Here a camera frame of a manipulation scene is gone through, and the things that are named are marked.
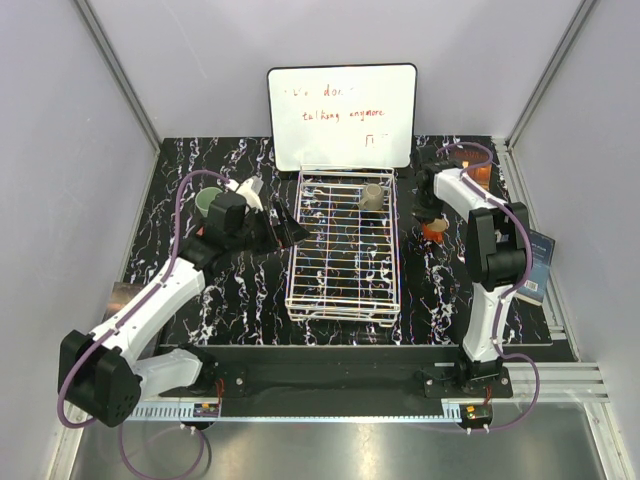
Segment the orange ceramic mug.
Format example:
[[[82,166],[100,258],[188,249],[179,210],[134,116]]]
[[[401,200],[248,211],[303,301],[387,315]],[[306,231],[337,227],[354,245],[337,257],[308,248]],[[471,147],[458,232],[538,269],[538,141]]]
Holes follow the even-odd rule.
[[[421,224],[422,236],[425,241],[442,244],[444,242],[444,233],[449,227],[449,223],[444,218],[436,218],[432,222],[423,222]]]

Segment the beige ceramic mug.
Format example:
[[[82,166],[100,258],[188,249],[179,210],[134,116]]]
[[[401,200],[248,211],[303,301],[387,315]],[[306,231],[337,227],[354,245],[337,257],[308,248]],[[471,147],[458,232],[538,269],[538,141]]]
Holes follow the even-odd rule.
[[[358,201],[361,211],[379,212],[384,209],[387,189],[377,183],[368,183],[363,186]]]

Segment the white wire dish rack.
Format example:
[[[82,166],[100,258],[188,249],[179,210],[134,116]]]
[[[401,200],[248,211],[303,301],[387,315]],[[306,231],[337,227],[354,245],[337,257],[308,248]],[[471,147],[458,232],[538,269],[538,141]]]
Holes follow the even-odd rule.
[[[387,189],[384,209],[358,208],[368,183]],[[289,317],[391,327],[401,313],[395,173],[391,169],[303,170],[295,219],[309,237],[290,255]]]

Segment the green plastic cup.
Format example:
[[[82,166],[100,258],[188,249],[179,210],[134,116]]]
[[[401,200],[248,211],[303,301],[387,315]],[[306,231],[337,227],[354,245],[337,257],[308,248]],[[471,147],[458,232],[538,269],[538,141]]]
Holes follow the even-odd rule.
[[[217,187],[206,187],[200,190],[195,196],[195,207],[203,218],[208,216],[209,206],[222,193]]]

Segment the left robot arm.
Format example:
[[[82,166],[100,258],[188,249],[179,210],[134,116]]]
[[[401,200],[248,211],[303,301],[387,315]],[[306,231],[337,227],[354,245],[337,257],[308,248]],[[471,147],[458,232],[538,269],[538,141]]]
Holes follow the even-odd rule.
[[[122,310],[88,334],[73,330],[64,337],[58,403],[71,403],[91,419],[116,427],[149,397],[177,388],[196,396],[213,392],[213,355],[184,344],[143,358],[144,348],[179,309],[204,291],[218,263],[244,252],[258,256],[289,249],[309,235],[281,201],[268,211],[259,199],[233,192],[218,195],[177,253]]]

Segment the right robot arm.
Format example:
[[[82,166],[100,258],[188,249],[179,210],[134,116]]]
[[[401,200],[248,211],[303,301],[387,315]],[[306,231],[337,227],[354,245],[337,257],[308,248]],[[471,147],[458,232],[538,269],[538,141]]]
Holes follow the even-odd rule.
[[[467,223],[464,261],[473,296],[452,383],[463,395],[476,396],[502,376],[507,314],[532,268],[529,210],[490,194],[463,169],[447,164],[422,168],[416,184],[412,214],[425,232],[444,222],[445,206]]]

